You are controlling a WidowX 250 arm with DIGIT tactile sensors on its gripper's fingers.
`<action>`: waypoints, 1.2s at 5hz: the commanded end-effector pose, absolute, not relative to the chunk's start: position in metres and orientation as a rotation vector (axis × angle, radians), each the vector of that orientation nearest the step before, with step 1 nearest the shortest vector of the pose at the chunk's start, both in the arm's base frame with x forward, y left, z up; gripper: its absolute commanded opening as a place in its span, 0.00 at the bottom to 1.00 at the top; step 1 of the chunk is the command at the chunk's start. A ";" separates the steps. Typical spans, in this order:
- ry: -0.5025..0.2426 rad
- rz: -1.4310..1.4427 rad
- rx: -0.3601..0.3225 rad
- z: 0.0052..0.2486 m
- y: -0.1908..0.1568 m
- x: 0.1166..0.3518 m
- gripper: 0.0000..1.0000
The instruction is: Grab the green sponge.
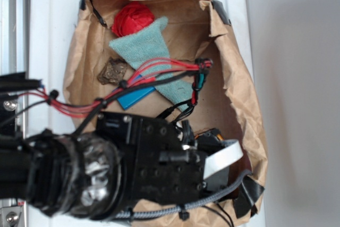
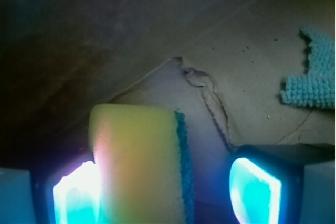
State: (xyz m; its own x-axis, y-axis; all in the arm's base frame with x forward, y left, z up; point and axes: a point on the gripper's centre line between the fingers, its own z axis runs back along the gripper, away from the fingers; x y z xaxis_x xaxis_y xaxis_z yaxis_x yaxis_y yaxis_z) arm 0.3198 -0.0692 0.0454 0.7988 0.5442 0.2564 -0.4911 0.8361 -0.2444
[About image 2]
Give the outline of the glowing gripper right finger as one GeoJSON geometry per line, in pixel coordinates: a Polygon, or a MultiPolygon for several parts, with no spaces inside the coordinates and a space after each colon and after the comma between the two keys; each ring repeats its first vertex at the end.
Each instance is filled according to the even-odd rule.
{"type": "Polygon", "coordinates": [[[335,147],[244,145],[229,195],[239,223],[335,223],[335,147]]]}

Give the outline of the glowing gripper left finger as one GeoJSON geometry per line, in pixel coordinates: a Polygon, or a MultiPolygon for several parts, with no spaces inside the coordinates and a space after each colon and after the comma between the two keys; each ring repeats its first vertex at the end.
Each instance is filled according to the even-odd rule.
{"type": "Polygon", "coordinates": [[[32,169],[37,223],[98,223],[101,181],[92,153],[47,156],[32,169]]]}

